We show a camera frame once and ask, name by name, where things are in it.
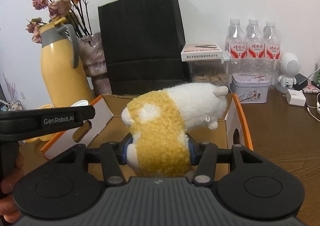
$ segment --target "bottle cap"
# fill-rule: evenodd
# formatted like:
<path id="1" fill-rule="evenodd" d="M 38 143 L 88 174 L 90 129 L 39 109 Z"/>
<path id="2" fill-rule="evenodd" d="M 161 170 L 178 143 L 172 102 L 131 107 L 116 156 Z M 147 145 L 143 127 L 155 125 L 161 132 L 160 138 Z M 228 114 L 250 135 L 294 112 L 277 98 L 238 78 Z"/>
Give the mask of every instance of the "bottle cap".
<path id="1" fill-rule="evenodd" d="M 259 21 L 255 19 L 249 19 L 249 24 L 258 25 Z"/>
<path id="2" fill-rule="evenodd" d="M 276 27 L 275 22 L 266 21 L 266 26 Z"/>
<path id="3" fill-rule="evenodd" d="M 240 19 L 230 19 L 230 24 L 240 24 Z"/>

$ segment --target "plastic water bottle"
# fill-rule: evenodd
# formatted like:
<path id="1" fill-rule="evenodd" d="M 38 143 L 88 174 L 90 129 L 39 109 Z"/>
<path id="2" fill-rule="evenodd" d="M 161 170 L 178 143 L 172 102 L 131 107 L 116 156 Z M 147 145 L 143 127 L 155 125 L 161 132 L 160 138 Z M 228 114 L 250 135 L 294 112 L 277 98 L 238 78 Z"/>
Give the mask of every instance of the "plastic water bottle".
<path id="1" fill-rule="evenodd" d="M 230 84 L 233 73 L 247 72 L 247 40 L 240 27 L 240 19 L 230 19 L 225 49 L 231 54 L 228 77 Z"/>
<path id="2" fill-rule="evenodd" d="M 258 20 L 249 19 L 247 26 L 248 61 L 247 69 L 251 73 L 263 73 L 264 40 L 258 26 Z"/>
<path id="3" fill-rule="evenodd" d="M 266 21 L 263 38 L 265 41 L 265 74 L 269 80 L 269 89 L 274 89 L 279 75 L 281 45 L 274 22 Z"/>

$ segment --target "white wall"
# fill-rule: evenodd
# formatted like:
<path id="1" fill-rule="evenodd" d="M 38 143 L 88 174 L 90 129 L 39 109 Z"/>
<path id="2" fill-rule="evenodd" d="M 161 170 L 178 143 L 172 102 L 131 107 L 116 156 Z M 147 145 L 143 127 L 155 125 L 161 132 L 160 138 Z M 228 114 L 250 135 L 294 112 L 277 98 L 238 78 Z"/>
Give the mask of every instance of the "white wall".
<path id="1" fill-rule="evenodd" d="M 99 31 L 97 7 L 114 0 L 88 0 L 93 31 Z M 249 18 L 276 22 L 283 36 L 283 51 L 295 53 L 300 73 L 308 76 L 320 60 L 320 0 L 179 0 L 187 42 L 216 41 L 224 45 L 229 18 L 240 18 L 245 28 Z M 50 103 L 40 71 L 40 45 L 31 42 L 25 29 L 26 19 L 41 16 L 30 0 L 0 0 L 0 83 L 8 92 L 2 72 L 16 84 L 19 99 L 27 108 Z"/>

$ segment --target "box lid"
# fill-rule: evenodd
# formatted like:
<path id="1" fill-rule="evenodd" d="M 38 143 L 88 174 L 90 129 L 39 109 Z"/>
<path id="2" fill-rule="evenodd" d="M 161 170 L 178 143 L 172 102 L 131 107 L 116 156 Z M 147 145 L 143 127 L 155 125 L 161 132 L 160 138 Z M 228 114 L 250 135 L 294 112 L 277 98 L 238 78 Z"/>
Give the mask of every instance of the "box lid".
<path id="1" fill-rule="evenodd" d="M 238 87 L 267 87 L 269 81 L 261 74 L 234 73 L 232 80 Z"/>
<path id="2" fill-rule="evenodd" d="M 183 62 L 221 60 L 221 63 L 229 61 L 231 55 L 222 50 L 215 42 L 205 41 L 186 44 L 181 52 Z"/>

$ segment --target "vase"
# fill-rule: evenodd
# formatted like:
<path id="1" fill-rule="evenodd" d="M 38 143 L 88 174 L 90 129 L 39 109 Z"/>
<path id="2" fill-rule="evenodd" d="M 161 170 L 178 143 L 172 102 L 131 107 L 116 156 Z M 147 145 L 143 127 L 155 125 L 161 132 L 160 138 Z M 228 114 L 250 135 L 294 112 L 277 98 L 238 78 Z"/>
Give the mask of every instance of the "vase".
<path id="1" fill-rule="evenodd" d="M 87 77 L 91 77 L 96 96 L 112 94 L 107 74 L 106 61 L 101 40 L 101 33 L 87 35 L 78 39 L 80 58 Z"/>

